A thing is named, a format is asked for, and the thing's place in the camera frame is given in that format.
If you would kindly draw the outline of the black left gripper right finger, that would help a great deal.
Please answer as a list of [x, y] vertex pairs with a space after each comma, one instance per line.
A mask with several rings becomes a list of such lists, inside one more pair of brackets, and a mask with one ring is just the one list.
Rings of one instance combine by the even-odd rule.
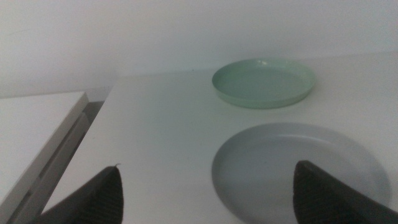
[[298, 223], [397, 223], [397, 212], [359, 193], [310, 161], [296, 164], [293, 193]]

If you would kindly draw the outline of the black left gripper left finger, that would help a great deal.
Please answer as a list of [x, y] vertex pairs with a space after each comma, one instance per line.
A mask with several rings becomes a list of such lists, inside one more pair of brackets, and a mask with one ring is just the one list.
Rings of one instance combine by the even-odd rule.
[[124, 197], [121, 174], [109, 166], [67, 198], [35, 219], [44, 224], [120, 224], [123, 221]]

